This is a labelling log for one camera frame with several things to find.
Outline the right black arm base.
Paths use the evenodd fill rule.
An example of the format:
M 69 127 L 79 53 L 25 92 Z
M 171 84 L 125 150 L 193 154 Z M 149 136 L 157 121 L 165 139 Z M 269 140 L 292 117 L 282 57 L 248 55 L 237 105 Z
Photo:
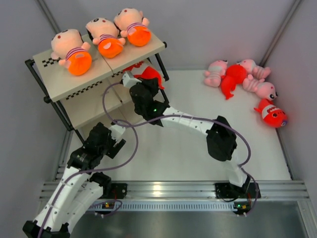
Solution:
M 255 199 L 262 197 L 258 184 L 254 182 L 243 187 L 238 187 L 228 182 L 219 182 L 215 184 L 215 192 L 217 198 L 224 200 Z

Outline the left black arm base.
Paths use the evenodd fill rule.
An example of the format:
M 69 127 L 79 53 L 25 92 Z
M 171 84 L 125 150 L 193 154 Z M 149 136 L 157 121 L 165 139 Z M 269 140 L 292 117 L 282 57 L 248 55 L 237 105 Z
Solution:
M 128 184 L 126 183 L 112 183 L 110 192 L 108 194 L 109 199 L 124 199 L 127 195 Z

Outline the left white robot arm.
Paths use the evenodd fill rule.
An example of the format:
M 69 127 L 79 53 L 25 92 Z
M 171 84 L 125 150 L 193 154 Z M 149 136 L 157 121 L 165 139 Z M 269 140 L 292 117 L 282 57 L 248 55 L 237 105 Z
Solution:
M 126 143 L 125 128 L 105 127 L 101 122 L 90 131 L 82 147 L 71 153 L 63 176 L 42 211 L 22 230 L 29 238 L 68 238 L 98 198 L 112 192 L 111 178 L 94 169 L 104 156 L 113 159 Z

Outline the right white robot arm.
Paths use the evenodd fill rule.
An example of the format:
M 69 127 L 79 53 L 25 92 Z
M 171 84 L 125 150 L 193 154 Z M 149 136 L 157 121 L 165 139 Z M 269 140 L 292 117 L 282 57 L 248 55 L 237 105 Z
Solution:
M 225 188 L 225 191 L 217 192 L 219 198 L 225 198 L 226 195 L 238 198 L 248 193 L 254 199 L 260 197 L 258 183 L 243 168 L 251 158 L 251 147 L 225 117 L 200 118 L 179 111 L 166 102 L 155 100 L 154 96 L 159 91 L 157 79 L 132 77 L 123 84 L 129 89 L 135 113 L 145 120 L 143 124 L 177 129 L 205 142 L 208 155 L 222 163 L 228 178 L 228 182 L 218 184 L 218 187 Z

